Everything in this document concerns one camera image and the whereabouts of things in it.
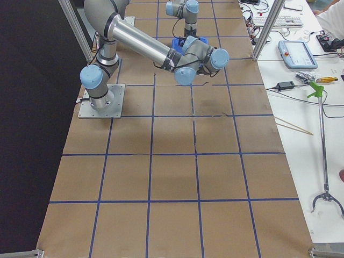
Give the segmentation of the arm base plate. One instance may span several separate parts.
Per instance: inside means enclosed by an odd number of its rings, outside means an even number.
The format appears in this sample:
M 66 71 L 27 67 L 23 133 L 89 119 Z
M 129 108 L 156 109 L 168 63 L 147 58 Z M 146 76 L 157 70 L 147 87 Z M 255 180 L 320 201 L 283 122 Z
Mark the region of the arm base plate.
M 126 21 L 130 25 L 134 26 L 134 24 L 135 24 L 135 16 L 126 16 L 124 18 L 124 21 Z
M 125 84 L 108 84 L 107 95 L 100 99 L 90 98 L 88 92 L 84 91 L 78 117 L 80 119 L 120 119 L 125 96 Z

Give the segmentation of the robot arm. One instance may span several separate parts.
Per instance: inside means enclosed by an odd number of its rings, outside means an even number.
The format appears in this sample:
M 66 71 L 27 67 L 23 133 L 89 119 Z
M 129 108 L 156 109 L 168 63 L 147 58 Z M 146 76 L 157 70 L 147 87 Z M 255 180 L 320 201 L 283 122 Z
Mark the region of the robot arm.
M 89 104 L 96 111 L 110 110 L 115 93 L 108 80 L 117 69 L 117 43 L 157 63 L 159 69 L 174 73 L 179 85 L 190 85 L 198 74 L 212 76 L 229 62 L 223 48 L 214 48 L 194 37 L 197 28 L 197 1 L 169 1 L 166 13 L 184 18 L 189 32 L 179 53 L 125 21 L 128 1 L 85 1 L 84 12 L 90 25 L 99 33 L 101 44 L 93 64 L 84 67 L 80 80 L 89 95 Z
M 184 36 L 197 36 L 197 20 L 199 3 L 196 0 L 168 1 L 166 3 L 166 15 L 184 19 Z

